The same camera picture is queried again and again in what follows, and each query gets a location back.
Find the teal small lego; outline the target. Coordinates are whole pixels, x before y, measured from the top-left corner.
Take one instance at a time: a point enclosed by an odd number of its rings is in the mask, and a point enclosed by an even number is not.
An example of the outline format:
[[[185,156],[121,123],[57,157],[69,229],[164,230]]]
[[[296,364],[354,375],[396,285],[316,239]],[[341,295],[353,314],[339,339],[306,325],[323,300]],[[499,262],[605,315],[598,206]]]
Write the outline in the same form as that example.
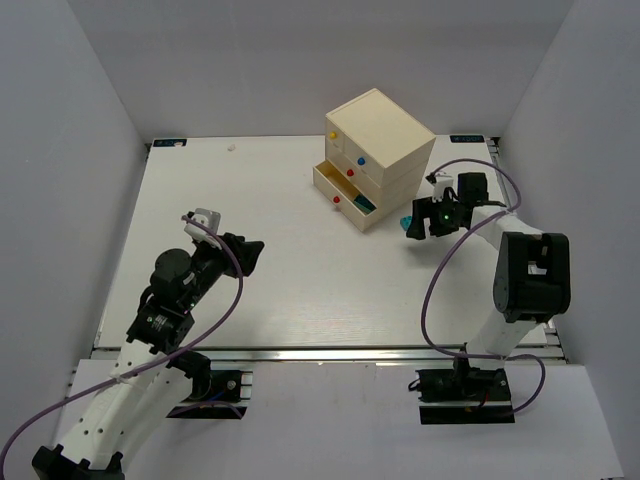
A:
[[[405,216],[400,219],[401,228],[407,232],[412,224],[413,218],[411,216]]]

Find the teal long lego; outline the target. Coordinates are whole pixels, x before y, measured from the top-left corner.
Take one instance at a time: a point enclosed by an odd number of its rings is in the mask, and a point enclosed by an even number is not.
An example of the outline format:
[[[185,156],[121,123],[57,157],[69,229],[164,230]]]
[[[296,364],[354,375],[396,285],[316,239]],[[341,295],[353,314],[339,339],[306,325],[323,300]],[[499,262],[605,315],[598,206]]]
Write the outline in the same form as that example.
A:
[[[371,203],[366,197],[358,195],[354,198],[353,203],[363,212],[369,214],[376,209],[376,206]]]

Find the cream wooden drawer cabinet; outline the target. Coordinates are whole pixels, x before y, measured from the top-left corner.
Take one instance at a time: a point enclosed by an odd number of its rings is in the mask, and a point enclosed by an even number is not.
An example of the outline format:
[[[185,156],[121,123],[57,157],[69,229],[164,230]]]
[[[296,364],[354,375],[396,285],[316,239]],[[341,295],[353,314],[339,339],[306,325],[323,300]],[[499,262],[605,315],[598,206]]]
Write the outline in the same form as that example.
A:
[[[364,232],[413,200],[424,179],[436,135],[373,88],[325,115],[325,159],[313,185]],[[353,200],[376,206],[366,214]]]

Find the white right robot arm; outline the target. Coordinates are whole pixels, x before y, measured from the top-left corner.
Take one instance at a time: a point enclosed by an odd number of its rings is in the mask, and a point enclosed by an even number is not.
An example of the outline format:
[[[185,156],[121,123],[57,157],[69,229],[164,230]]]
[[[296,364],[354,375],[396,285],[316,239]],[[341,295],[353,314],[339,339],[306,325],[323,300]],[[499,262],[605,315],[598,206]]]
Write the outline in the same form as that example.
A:
[[[465,239],[476,234],[497,251],[494,310],[454,356],[456,375],[492,379],[531,330],[568,310],[569,239],[531,227],[504,203],[491,200],[482,172],[457,178],[430,174],[427,181],[432,195],[412,202],[411,218],[403,225],[406,236],[424,240],[465,229]]]

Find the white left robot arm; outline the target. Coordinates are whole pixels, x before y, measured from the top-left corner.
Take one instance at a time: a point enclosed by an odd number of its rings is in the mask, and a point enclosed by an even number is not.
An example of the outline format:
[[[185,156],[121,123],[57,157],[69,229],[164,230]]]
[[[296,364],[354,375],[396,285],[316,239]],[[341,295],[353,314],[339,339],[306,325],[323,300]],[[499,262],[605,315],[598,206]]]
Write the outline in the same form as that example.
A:
[[[195,249],[161,253],[137,315],[110,372],[85,412],[54,447],[32,460],[41,479],[122,479],[162,420],[198,409],[233,410],[236,397],[217,381],[208,357],[181,344],[193,308],[223,276],[250,275],[265,245],[231,233],[193,235]]]

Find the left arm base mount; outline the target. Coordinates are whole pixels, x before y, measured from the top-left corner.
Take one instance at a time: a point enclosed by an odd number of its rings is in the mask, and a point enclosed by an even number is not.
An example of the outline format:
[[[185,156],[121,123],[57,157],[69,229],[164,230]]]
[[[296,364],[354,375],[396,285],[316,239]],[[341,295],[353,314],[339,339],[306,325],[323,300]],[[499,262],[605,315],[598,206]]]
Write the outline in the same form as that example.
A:
[[[242,420],[251,398],[252,373],[216,369],[211,359],[187,351],[167,364],[185,374],[189,395],[167,415],[171,419]]]

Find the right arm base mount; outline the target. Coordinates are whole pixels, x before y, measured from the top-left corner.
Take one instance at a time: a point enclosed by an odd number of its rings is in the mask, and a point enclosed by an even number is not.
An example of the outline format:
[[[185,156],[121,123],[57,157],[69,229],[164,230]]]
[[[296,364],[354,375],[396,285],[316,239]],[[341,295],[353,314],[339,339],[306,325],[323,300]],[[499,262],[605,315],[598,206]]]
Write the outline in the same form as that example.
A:
[[[409,383],[418,395],[422,425],[491,425],[515,422],[508,379],[503,368],[479,370],[466,359],[446,369],[422,369]]]

